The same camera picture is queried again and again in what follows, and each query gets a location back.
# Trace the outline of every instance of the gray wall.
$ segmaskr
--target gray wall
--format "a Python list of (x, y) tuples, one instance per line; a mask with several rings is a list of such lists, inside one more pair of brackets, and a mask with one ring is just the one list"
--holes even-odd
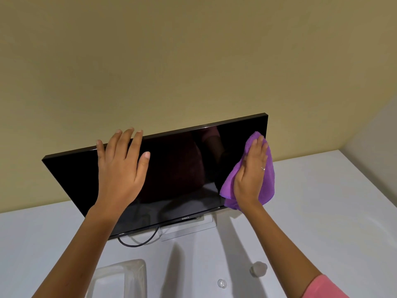
[(397, 97), (341, 151), (397, 206)]

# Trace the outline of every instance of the person's left arm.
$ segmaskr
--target person's left arm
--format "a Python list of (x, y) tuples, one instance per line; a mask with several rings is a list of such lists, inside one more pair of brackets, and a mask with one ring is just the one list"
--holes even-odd
[(150, 153), (138, 161), (142, 131), (118, 130), (104, 149), (97, 141), (99, 193), (82, 225), (33, 298), (84, 297), (120, 215), (135, 200), (146, 178)]

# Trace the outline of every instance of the clear plastic tray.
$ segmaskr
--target clear plastic tray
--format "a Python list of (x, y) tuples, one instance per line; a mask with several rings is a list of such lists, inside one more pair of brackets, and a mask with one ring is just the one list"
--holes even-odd
[(146, 298), (146, 264), (129, 260), (95, 270), (86, 298)]

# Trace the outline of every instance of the computer screen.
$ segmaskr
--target computer screen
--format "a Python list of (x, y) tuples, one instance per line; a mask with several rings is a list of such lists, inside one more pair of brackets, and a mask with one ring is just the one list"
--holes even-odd
[[(222, 209), (219, 190), (243, 155), (246, 140), (266, 136), (268, 115), (257, 114), (144, 136), (151, 158), (145, 184), (109, 239)], [(47, 155), (43, 163), (85, 216), (98, 196), (96, 147)]]

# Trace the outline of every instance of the person's right arm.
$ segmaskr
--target person's right arm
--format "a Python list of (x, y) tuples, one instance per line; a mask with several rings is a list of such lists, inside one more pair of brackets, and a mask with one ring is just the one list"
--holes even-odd
[(252, 225), (277, 279), (288, 298), (300, 298), (321, 272), (276, 225), (258, 201), (267, 144), (263, 136), (252, 143), (246, 160), (236, 175), (234, 194), (241, 211)]

